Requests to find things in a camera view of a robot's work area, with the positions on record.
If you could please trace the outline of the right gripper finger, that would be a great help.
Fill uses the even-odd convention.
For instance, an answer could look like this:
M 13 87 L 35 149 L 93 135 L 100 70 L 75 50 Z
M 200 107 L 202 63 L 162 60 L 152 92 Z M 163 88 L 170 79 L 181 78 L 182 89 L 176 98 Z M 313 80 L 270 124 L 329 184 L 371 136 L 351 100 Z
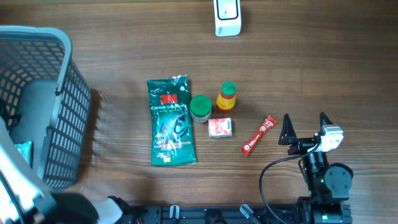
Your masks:
M 325 112 L 320 113 L 320 127 L 329 127 L 333 123 L 330 121 Z
M 295 133 L 292 121 L 288 113 L 284 115 L 282 130 L 278 140 L 278 145 L 291 145 L 297 143 L 297 135 Z

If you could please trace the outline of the red Nescafe stick sachet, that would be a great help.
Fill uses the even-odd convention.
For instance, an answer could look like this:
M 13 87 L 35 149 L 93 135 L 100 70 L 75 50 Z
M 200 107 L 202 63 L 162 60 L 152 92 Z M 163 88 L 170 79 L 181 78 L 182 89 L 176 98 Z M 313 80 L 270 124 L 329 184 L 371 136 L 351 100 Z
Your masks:
M 260 125 L 255 135 L 242 146 L 242 152 L 245 157 L 249 157 L 255 146 L 262 139 L 262 137 L 269 132 L 277 124 L 277 120 L 271 116 L 268 116 Z

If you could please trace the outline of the red white small box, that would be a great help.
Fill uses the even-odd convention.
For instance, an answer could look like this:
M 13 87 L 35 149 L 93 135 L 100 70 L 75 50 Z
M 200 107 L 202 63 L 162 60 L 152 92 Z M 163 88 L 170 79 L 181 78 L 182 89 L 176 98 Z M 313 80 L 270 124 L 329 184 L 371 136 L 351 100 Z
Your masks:
M 211 138 L 232 136 L 231 118 L 214 118 L 208 120 L 208 134 Z

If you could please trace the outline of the yellow bottle green cap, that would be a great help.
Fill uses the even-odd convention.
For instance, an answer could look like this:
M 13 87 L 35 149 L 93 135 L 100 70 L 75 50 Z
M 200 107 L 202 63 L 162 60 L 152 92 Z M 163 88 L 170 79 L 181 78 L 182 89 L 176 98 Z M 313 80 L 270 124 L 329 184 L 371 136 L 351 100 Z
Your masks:
M 216 107 L 222 113 L 229 113 L 236 104 L 236 85 L 231 82 L 224 82 L 216 99 Z

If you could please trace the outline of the green lid small jar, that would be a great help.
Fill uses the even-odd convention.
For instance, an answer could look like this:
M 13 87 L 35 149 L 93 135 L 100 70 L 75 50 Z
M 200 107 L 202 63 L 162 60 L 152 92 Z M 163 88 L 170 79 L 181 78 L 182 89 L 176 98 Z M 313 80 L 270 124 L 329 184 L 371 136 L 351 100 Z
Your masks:
M 209 120 L 212 111 L 211 100 L 205 95 L 197 95 L 190 102 L 190 113 L 192 119 L 197 123 Z

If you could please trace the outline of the green 3M gloves packet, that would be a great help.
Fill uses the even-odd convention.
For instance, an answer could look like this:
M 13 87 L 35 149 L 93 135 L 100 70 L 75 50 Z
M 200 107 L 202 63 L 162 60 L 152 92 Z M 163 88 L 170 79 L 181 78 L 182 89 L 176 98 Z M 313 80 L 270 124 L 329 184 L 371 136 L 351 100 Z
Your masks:
M 152 122 L 152 166 L 180 166 L 197 161 L 188 77 L 147 81 Z

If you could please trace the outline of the teal wet wipes pack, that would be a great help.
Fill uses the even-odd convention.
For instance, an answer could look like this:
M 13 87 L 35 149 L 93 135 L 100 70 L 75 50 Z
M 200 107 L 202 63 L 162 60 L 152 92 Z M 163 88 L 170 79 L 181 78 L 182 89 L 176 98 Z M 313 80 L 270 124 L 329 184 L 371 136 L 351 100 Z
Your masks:
M 16 148 L 21 153 L 25 161 L 28 163 L 30 167 L 32 167 L 32 150 L 33 143 L 32 141 L 27 141 L 25 143 L 16 144 Z

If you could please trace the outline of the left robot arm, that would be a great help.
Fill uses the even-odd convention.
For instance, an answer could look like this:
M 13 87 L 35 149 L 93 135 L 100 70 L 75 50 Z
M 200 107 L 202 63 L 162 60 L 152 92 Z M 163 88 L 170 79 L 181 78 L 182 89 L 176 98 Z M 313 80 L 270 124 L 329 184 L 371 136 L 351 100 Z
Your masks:
M 4 223 L 133 223 L 117 197 L 92 203 L 81 194 L 51 191 L 33 172 L 9 136 L 16 119 L 1 100 L 1 220 Z

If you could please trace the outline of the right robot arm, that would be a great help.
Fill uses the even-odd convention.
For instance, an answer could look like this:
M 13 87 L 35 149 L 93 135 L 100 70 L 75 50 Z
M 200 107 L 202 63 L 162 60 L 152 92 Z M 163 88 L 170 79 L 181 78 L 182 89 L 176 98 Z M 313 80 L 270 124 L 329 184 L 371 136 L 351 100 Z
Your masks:
M 320 130 L 310 138 L 298 138 L 290 116 L 284 115 L 280 145 L 288 145 L 288 155 L 300 156 L 299 169 L 308 187 L 308 197 L 299 197 L 288 223 L 352 223 L 349 199 L 353 170 L 342 163 L 330 164 L 326 154 L 343 140 L 343 130 L 322 112 Z

